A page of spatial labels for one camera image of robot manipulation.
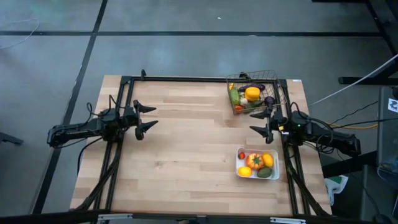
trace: white cable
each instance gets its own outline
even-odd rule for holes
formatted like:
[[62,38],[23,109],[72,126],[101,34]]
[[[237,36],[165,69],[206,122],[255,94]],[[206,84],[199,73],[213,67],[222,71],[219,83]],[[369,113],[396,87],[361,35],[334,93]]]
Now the white cable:
[[332,93],[332,94],[330,94],[330,95],[328,95],[328,96],[326,96],[326,97],[324,97],[324,98],[322,98],[322,99],[320,99],[320,100],[318,100],[318,101],[316,101],[316,102],[314,102],[314,103],[310,103],[309,106],[315,105],[315,104],[317,104],[317,103],[319,103],[319,102],[321,102],[321,101],[323,101],[323,100],[325,100],[325,99],[327,99],[327,98],[329,98],[329,97],[331,97],[331,96],[336,95],[337,93],[339,93],[339,92],[341,92],[341,91],[344,91],[344,90],[348,89],[349,87],[351,87],[351,86],[353,86],[353,85],[359,83],[360,81],[364,80],[365,78],[367,78],[367,77],[369,77],[369,76],[371,76],[371,75],[374,75],[374,74],[376,74],[376,73],[379,73],[386,65],[388,65],[390,62],[392,62],[392,61],[393,61],[395,58],[397,58],[397,57],[398,57],[398,54],[395,55],[395,56],[393,56],[393,57],[392,57],[390,60],[388,60],[386,63],[382,64],[380,67],[378,67],[377,69],[375,69],[375,71],[369,73],[368,75],[366,75],[365,77],[361,78],[360,80],[358,80],[358,81],[354,82],[353,84],[351,84],[351,85],[349,85],[349,86],[346,86],[346,87],[342,88],[341,90],[338,90],[337,92]]
[[23,41],[27,40],[27,39],[33,34],[33,32],[35,32],[35,31],[37,30],[37,28],[39,28],[40,22],[39,22],[39,19],[38,19],[38,18],[31,18],[31,19],[25,19],[25,20],[23,20],[23,21],[9,22],[8,24],[1,25],[0,27],[6,26],[6,25],[9,25],[9,24],[18,24],[18,23],[21,23],[21,22],[29,22],[29,21],[33,21],[33,20],[37,21],[37,26],[36,26],[36,28],[35,28],[27,37],[25,37],[25,38],[22,39],[21,41],[18,41],[18,42],[16,42],[16,43],[13,43],[13,44],[11,44],[11,45],[8,45],[8,46],[5,46],[5,47],[0,47],[0,50],[4,50],[4,49],[7,49],[7,48],[9,48],[9,47],[13,47],[13,46],[15,46],[15,45],[17,45],[17,44],[20,44],[20,43],[22,43]]

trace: metal wire basket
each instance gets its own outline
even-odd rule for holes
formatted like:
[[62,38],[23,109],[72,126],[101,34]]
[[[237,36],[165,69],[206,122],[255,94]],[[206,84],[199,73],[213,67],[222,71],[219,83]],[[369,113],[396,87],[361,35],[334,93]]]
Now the metal wire basket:
[[[267,96],[271,96],[276,99],[277,104],[273,107],[286,103],[286,98],[284,92],[280,88],[280,82],[277,78],[276,72],[273,70],[263,70],[256,72],[241,72],[239,74],[228,75],[226,77],[227,83],[227,91],[229,100],[231,102],[232,110],[234,114],[240,113],[252,113],[252,112],[260,112],[264,111],[267,106],[264,102],[264,99]],[[260,90],[260,95],[256,103],[259,106],[253,107],[254,102],[249,102],[246,106],[242,106],[242,100],[244,98],[244,89],[249,85],[260,84],[264,86],[263,90]],[[234,104],[233,99],[231,97],[231,88],[235,88],[239,93],[239,106],[242,106],[243,109],[236,109],[236,104]]]

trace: yellow cable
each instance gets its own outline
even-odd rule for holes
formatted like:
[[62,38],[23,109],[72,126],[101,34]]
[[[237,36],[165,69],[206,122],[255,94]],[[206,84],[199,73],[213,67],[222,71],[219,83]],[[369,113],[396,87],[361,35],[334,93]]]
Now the yellow cable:
[[[326,124],[329,124],[329,125],[331,125],[333,127],[337,127],[337,128],[341,127],[340,125],[337,125],[337,124],[331,124],[331,123],[327,123],[327,122],[326,122]],[[378,126],[377,124],[374,124],[374,125],[370,125],[370,126],[366,126],[366,127],[347,126],[347,127],[342,127],[342,128],[364,130],[364,129],[376,128],[377,126]]]

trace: wooden table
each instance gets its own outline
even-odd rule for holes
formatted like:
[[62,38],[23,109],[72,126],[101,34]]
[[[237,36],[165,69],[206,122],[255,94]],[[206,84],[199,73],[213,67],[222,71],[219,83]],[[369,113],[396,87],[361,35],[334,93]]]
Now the wooden table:
[[[108,108],[108,95],[116,99],[120,79],[121,76],[116,75],[104,77],[96,113]],[[290,100],[308,113],[302,82],[287,80],[287,84]],[[265,144],[258,133],[249,129],[250,125],[265,125],[263,121],[246,114],[233,115],[225,83],[135,82],[132,99],[155,106],[157,110],[142,115],[142,120],[159,120],[159,123],[147,132],[143,141],[136,140],[134,128],[127,131],[112,211],[292,214],[279,134],[274,134],[272,144]],[[99,141],[86,149],[71,208],[81,204],[97,184],[105,145]],[[279,180],[238,177],[235,157],[240,147],[275,149],[279,154]],[[300,155],[309,191],[323,209],[331,213],[318,152],[302,146]],[[303,213],[299,188],[296,186],[295,190],[299,211]],[[106,186],[101,208],[107,192]]]

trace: white container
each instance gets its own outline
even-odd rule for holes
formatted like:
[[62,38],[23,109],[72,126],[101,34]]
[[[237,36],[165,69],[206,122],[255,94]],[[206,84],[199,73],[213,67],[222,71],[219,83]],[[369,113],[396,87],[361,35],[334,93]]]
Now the white container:
[[[243,152],[245,157],[244,159],[239,159],[238,155],[239,153]],[[248,157],[248,155],[250,155],[251,153],[258,153],[260,155],[263,155],[264,153],[268,153],[272,156],[272,158],[274,159],[274,164],[271,167],[272,168],[272,174],[271,176],[267,177],[267,178],[260,178],[257,176],[257,171],[256,170],[252,170],[252,174],[250,177],[243,177],[241,175],[238,174],[238,169],[239,167],[244,167],[247,166],[246,164],[246,158]],[[239,148],[236,151],[236,175],[238,175],[239,177],[243,177],[243,178],[253,178],[253,179],[262,179],[262,180],[277,180],[279,178],[279,160],[278,160],[278,152],[275,150],[266,150],[266,151],[260,151],[260,150],[254,150],[254,149],[243,149],[243,148]]]

